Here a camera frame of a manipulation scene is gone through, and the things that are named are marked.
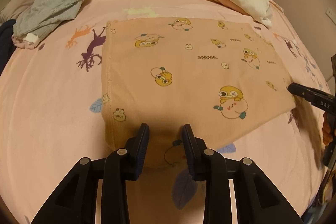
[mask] peach fabric with duck print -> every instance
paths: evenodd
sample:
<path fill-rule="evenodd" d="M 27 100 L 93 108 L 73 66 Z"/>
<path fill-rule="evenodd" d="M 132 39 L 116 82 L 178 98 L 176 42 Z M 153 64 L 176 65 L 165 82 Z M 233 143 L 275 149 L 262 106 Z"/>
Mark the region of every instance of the peach fabric with duck print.
<path fill-rule="evenodd" d="M 102 110 L 107 143 L 121 148 L 147 123 L 149 167 L 167 164 L 164 153 L 186 123 L 208 147 L 219 149 L 295 107 L 289 73 L 249 24 L 111 21 L 102 59 L 103 94 L 110 98 Z M 125 119 L 115 118 L 116 109 Z"/>

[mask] wall socket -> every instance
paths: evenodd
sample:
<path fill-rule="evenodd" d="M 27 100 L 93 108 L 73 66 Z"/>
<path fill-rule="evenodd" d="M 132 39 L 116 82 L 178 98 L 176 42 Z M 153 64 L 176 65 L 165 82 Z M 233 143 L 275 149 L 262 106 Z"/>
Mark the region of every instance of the wall socket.
<path fill-rule="evenodd" d="M 334 22 L 336 25 L 336 14 L 334 13 L 334 11 L 331 8 L 328 8 L 328 10 L 325 13 L 327 14 L 328 17 L 330 17 L 332 22 Z"/>

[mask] silver screw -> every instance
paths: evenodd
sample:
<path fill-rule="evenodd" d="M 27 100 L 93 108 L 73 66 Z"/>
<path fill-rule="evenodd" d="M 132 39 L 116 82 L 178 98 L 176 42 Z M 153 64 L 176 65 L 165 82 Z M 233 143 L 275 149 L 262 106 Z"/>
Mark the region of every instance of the silver screw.
<path fill-rule="evenodd" d="M 211 156 L 211 155 L 213 155 L 213 150 L 208 148 L 208 149 L 204 150 L 204 153 L 208 156 Z"/>
<path fill-rule="evenodd" d="M 117 151 L 117 154 L 118 155 L 125 155 L 127 153 L 127 150 L 125 148 L 120 148 L 118 151 Z"/>
<path fill-rule="evenodd" d="M 81 164 L 81 165 L 86 165 L 86 164 L 88 164 L 89 163 L 89 159 L 88 158 L 81 158 L 80 160 L 79 160 L 79 163 Z"/>
<path fill-rule="evenodd" d="M 252 164 L 252 160 L 249 158 L 243 158 L 243 163 L 246 165 L 251 165 Z"/>

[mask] orange deer print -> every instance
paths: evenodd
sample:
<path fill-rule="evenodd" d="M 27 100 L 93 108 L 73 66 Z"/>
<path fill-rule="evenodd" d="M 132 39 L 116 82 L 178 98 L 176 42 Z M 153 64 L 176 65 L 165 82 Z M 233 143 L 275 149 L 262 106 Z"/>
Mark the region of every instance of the orange deer print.
<path fill-rule="evenodd" d="M 86 28 L 84 30 L 81 30 L 83 27 L 81 27 L 79 30 L 75 31 L 75 34 L 71 37 L 71 39 L 68 41 L 68 43 L 66 44 L 65 48 L 70 49 L 72 46 L 77 45 L 78 42 L 75 41 L 76 38 L 78 37 L 83 37 L 84 35 L 87 35 L 90 33 L 91 29 L 96 26 L 96 24 L 94 24 L 92 27 L 89 27 L 88 25 L 86 25 Z"/>

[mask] pink bed sheet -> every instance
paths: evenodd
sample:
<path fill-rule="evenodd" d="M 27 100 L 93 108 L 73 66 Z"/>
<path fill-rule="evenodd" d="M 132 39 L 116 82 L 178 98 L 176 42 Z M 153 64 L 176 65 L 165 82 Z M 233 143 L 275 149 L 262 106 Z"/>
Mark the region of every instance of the pink bed sheet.
<path fill-rule="evenodd" d="M 275 5 L 272 8 L 271 31 L 276 36 L 251 17 L 212 0 L 86 0 L 77 18 L 58 27 L 40 47 L 17 49 L 0 78 L 0 195 L 19 223 L 25 224 L 26 218 L 32 221 L 78 159 L 95 160 L 110 153 L 99 113 L 101 45 L 108 20 L 185 17 L 249 23 L 272 42 L 296 82 L 329 91 L 285 15 Z M 322 112 L 304 102 L 300 106 L 310 115 L 314 128 L 321 128 Z M 324 170 L 319 165 L 323 149 L 320 130 L 311 130 L 310 124 L 299 123 L 299 127 L 288 112 L 221 152 L 235 160 L 253 159 L 302 214 L 316 194 Z M 143 177 L 154 171 L 144 170 Z M 160 193 L 153 192 L 155 202 Z M 185 206 L 183 217 L 177 218 L 166 210 L 165 203 L 157 204 L 159 210 L 149 211 L 145 206 L 150 204 L 136 202 L 144 193 L 137 194 L 129 202 L 132 223 L 202 223 L 204 209 L 199 204 Z M 99 221 L 99 202 L 96 211 Z"/>

